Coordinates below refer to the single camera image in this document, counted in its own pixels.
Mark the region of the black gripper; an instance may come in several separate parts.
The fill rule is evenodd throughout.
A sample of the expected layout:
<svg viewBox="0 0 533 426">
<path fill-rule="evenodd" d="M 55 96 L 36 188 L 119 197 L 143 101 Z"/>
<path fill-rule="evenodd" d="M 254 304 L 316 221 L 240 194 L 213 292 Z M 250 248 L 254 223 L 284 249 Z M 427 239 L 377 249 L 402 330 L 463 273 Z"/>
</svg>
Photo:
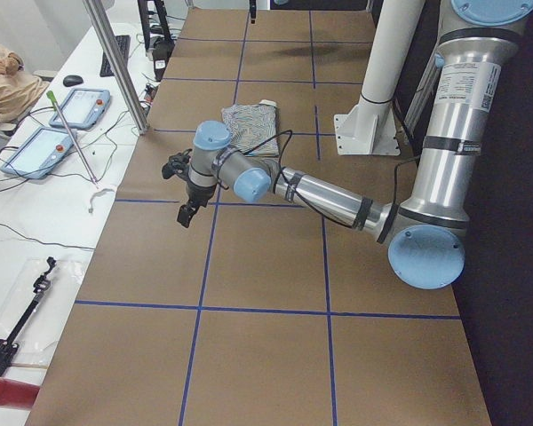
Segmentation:
<svg viewBox="0 0 533 426">
<path fill-rule="evenodd" d="M 177 222 L 183 227 L 188 228 L 193 217 L 197 214 L 200 207 L 206 208 L 208 201 L 216 192 L 217 185 L 200 186 L 191 180 L 187 181 L 188 202 L 179 207 Z"/>
<path fill-rule="evenodd" d="M 256 18 L 257 18 L 257 14 L 255 13 L 255 11 L 257 10 L 257 1 L 249 0 L 248 3 L 249 3 L 249 11 L 252 12 L 250 13 L 251 23 L 255 23 Z"/>
</svg>

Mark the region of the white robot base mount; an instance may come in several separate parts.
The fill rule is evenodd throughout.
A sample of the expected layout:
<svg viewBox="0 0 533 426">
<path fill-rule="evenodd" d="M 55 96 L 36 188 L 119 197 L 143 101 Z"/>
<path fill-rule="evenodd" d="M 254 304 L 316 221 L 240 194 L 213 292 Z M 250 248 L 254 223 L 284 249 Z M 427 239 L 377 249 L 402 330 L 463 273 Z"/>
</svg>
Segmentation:
<svg viewBox="0 0 533 426">
<path fill-rule="evenodd" d="M 393 99 L 424 4 L 383 2 L 358 103 L 334 116 L 338 154 L 400 154 Z"/>
</svg>

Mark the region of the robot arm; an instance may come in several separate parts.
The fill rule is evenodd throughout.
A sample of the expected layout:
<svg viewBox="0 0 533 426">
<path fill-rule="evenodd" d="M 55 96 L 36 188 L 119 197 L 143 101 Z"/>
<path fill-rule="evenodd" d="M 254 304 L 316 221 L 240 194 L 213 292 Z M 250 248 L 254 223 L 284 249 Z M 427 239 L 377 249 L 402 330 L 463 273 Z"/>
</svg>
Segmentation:
<svg viewBox="0 0 533 426">
<path fill-rule="evenodd" d="M 234 145 L 221 121 L 200 123 L 163 175 L 182 182 L 178 221 L 187 225 L 216 201 L 295 206 L 336 230 L 376 243 L 392 273 L 413 288 L 452 284 L 465 267 L 470 218 L 464 204 L 497 85 L 518 51 L 533 1 L 441 1 L 426 70 L 421 151 L 405 143 L 394 93 L 422 1 L 385 1 L 375 19 L 361 87 L 326 134 L 276 132 L 279 152 L 255 155 Z"/>
</svg>

